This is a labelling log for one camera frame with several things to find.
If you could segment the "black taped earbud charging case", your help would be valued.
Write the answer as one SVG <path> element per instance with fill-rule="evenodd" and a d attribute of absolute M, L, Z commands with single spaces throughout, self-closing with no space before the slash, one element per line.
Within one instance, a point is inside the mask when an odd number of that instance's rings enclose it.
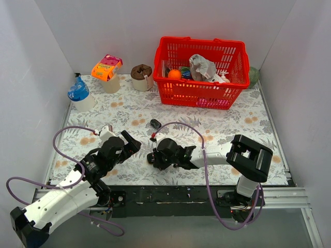
<path fill-rule="evenodd" d="M 149 123 L 156 130 L 158 130 L 162 127 L 162 124 L 156 119 L 151 119 Z"/>

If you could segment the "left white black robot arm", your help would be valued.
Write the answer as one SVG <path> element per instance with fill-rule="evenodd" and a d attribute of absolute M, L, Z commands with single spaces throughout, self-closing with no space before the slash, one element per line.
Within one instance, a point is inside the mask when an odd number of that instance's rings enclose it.
<path fill-rule="evenodd" d="M 141 148 L 127 131 L 118 137 L 110 126 L 95 130 L 102 145 L 91 150 L 75 168 L 41 198 L 10 212 L 12 228 L 25 247 L 41 247 L 62 223 L 94 205 L 111 203 L 111 189 L 102 181 L 114 166 Z"/>

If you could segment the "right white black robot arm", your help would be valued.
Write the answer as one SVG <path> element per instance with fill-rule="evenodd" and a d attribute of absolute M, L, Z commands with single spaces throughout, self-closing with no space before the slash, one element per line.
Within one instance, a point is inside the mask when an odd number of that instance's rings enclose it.
<path fill-rule="evenodd" d="M 217 202 L 228 206 L 248 205 L 258 184 L 266 182 L 273 152 L 264 145 L 244 136 L 235 135 L 229 143 L 205 149 L 182 147 L 162 133 L 151 138 L 156 147 L 147 155 L 154 168 L 161 171 L 170 166 L 186 170 L 206 165 L 229 164 L 241 174 L 233 192 L 224 193 Z"/>

